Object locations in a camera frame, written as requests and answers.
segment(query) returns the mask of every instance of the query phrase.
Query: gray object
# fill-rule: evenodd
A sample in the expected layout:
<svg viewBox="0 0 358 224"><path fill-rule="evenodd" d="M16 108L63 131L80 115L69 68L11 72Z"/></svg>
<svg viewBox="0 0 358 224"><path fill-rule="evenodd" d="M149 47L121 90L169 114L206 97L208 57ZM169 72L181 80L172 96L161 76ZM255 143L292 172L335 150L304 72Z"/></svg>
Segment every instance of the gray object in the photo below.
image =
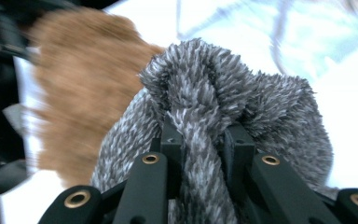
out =
<svg viewBox="0 0 358 224"><path fill-rule="evenodd" d="M215 146L239 121L256 149L290 161L315 190L324 186L332 148L306 79L254 75L230 50L200 39L171 45L141 73L145 84L104 138L91 184L106 191L128 177L134 158L158 137L166 113L188 147L181 196L169 223L242 223L230 200Z"/></svg>

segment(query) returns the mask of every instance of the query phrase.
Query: black object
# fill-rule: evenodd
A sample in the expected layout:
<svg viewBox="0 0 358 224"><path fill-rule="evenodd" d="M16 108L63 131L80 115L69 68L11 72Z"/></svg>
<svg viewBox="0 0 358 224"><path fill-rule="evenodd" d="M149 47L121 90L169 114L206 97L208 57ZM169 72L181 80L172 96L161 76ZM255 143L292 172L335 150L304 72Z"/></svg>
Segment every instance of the black object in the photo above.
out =
<svg viewBox="0 0 358 224"><path fill-rule="evenodd" d="M177 183L176 166L183 164L184 155L181 136L167 120L161 139L154 139L150 151L135 159L127 182L102 195L90 186L68 189L39 223L167 223L167 200L178 196L177 190L166 190L172 185L167 180ZM252 138L240 124L228 127L225 136L220 148L228 190L234 201L246 203L250 223L358 223L358 189L343 189L336 201L318 196L283 158L256 153ZM82 193L89 189L90 197ZM67 197L71 193L79 195L77 200ZM92 197L101 201L92 201Z"/></svg>

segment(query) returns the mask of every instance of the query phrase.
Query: gray fur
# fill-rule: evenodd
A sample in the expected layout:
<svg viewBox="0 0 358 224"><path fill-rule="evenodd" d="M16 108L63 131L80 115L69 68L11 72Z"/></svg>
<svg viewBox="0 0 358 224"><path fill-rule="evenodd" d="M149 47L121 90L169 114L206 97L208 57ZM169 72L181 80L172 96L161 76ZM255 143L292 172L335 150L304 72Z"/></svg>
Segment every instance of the gray fur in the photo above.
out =
<svg viewBox="0 0 358 224"><path fill-rule="evenodd" d="M168 113L188 150L181 196L170 223L242 223L228 196L215 143L235 120L258 150L291 162L324 191L332 148L307 80L252 74L240 56L199 39L171 45L141 73L145 84L104 138L91 184L108 190L128 177L133 159L161 132Z"/></svg>

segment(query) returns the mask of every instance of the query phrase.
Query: white surface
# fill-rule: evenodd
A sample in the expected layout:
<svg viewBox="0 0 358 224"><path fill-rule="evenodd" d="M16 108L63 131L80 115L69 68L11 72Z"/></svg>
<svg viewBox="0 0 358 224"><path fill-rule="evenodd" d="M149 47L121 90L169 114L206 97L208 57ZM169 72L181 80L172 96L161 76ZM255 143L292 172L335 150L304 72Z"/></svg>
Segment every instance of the white surface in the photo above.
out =
<svg viewBox="0 0 358 224"><path fill-rule="evenodd" d="M131 0L109 7L106 11L130 18L144 40L167 47L179 42L176 38L175 7L174 0ZM244 42L241 39L246 35L244 31L235 35L236 31L235 27L218 22L213 29L204 30L200 35L208 42L241 54L243 61L254 70L276 73L277 69L269 56L269 40L255 34L253 41ZM39 104L35 96L40 96L40 90L30 76L32 66L24 60L17 60L17 64L21 74L22 101L31 106ZM317 102L336 154L328 185L358 188L358 50L317 80L313 88L317 91ZM32 136L27 139L27 156L31 158L29 165L33 166L41 146ZM1 218L4 223L36 223L61 191L55 174L39 171L24 185L0 197L1 212L4 214Z"/></svg>

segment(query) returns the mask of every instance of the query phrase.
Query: furry texture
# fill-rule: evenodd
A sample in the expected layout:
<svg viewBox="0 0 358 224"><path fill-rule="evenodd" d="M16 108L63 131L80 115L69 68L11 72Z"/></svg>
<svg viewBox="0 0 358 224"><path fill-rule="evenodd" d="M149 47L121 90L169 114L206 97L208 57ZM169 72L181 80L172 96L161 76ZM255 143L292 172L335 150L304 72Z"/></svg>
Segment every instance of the furry texture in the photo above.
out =
<svg viewBox="0 0 358 224"><path fill-rule="evenodd" d="M162 48L145 43L130 20L88 8L49 13L32 37L40 47L35 77L47 93L36 111L46 121L38 168L56 170L66 187L88 184L103 137Z"/></svg>
<svg viewBox="0 0 358 224"><path fill-rule="evenodd" d="M299 77L256 75L229 50L199 39L170 46L141 73L145 84L104 138L91 184L102 191L128 177L168 113L188 150L181 195L170 223L242 223L230 200L215 143L235 120L259 150L291 162L312 189L323 189L332 148L313 92Z"/></svg>

